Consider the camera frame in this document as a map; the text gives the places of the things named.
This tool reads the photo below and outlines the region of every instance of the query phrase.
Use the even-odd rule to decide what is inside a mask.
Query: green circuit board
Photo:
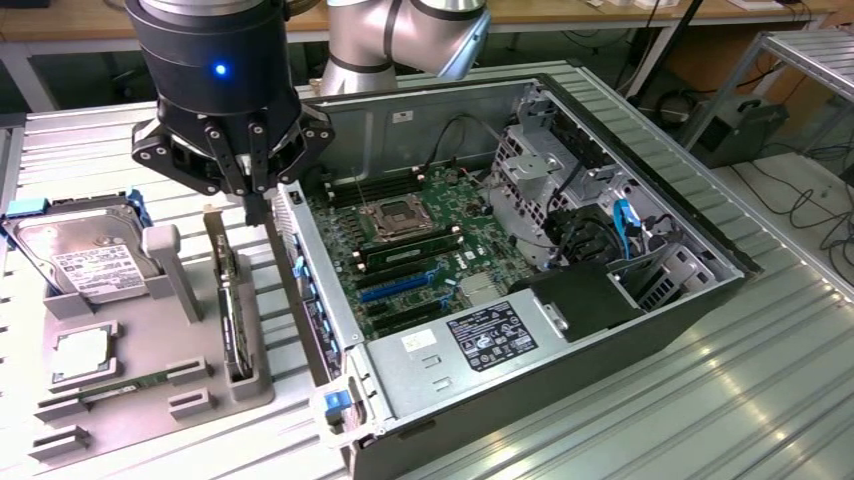
[[[433,223],[433,231],[458,226],[464,241],[454,251],[418,260],[425,270],[436,272],[429,285],[368,303],[362,302],[361,294],[377,287],[357,287],[357,282],[365,278],[366,273],[358,268],[360,261],[354,258],[354,251],[385,244],[382,240],[378,241],[378,223],[366,208],[372,202],[332,208],[325,198],[309,199],[357,321],[370,339],[472,307],[460,288],[461,280],[466,277],[488,273],[504,295],[510,285],[533,273],[522,253],[509,243],[509,234],[496,217],[482,211],[485,201],[480,186],[462,172],[434,168],[428,174],[421,191],[384,198],[381,202],[388,203],[396,199],[408,199],[424,207]],[[396,281],[390,281],[380,286],[394,283]],[[396,322],[393,328],[376,328],[374,322],[378,319],[437,300],[444,300],[442,311],[414,321]],[[388,311],[382,315],[370,315],[369,307],[378,303],[385,304]]]

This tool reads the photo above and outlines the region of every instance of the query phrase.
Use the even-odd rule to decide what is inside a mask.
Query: hard drive label
[[[449,322],[469,366],[482,372],[537,348],[537,342],[510,302],[502,302]]]
[[[126,245],[63,253],[54,256],[54,262],[86,297],[143,285],[143,274]]]

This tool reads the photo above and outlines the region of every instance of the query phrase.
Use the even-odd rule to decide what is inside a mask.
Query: gray robot arm
[[[442,78],[469,72],[486,40],[486,0],[328,0],[324,95],[397,86],[394,62]]]

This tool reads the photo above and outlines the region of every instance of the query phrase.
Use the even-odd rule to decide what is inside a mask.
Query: aluminum workbench
[[[502,67],[470,78],[549,73],[765,268],[741,295],[653,357],[408,475],[408,478],[854,478],[852,288],[736,198],[700,162],[584,68]],[[432,82],[426,76],[402,85]],[[311,91],[302,90],[305,96]],[[153,104],[31,115],[0,140],[19,197],[137,185],[155,222],[183,232],[186,262],[210,253],[199,209],[227,206],[139,167],[131,125]],[[9,197],[10,189],[0,191]],[[45,478],[348,476],[320,443],[311,379],[263,232],[226,209],[230,239],[253,256],[277,399],[257,410],[102,455]],[[23,455],[33,420],[26,358],[42,314],[35,275],[10,252],[0,284],[0,476],[38,471]],[[193,465],[193,474],[187,469]]]

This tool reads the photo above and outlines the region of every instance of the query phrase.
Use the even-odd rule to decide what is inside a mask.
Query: blue pcie slot
[[[380,287],[369,290],[368,292],[362,292],[360,300],[362,301],[362,303],[369,303],[374,300],[392,297],[393,295],[397,295],[401,292],[406,292],[408,290],[413,290],[416,288],[424,287],[425,285],[430,285],[433,283],[433,279],[437,276],[437,270],[422,273],[416,277],[401,280],[400,282],[396,282],[392,285],[386,285],[385,287]]]

